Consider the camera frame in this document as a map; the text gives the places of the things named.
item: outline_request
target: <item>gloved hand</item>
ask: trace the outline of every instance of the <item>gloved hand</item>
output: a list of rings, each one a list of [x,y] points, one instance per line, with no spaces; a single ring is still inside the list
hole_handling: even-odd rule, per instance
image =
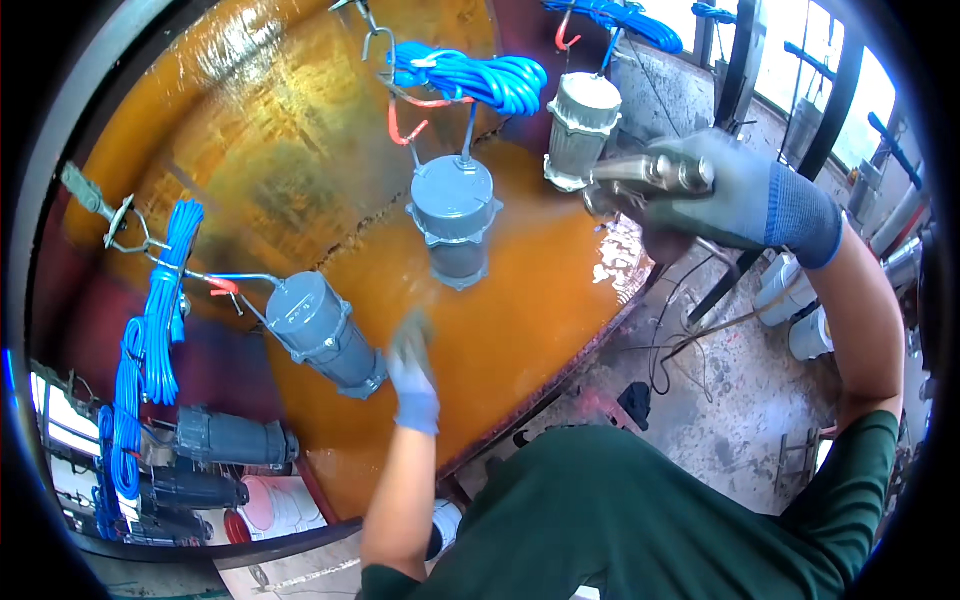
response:
[[[437,428],[440,402],[437,400],[434,385],[414,356],[411,349],[391,351],[387,355],[387,372],[394,382],[399,404],[394,422],[402,427],[435,436],[440,432]]]
[[[699,235],[741,250],[785,246],[807,269],[820,269],[836,255],[843,233],[840,206],[812,181],[716,129],[648,150],[658,147],[705,157],[715,177],[708,198],[651,200],[642,225],[655,235]]]

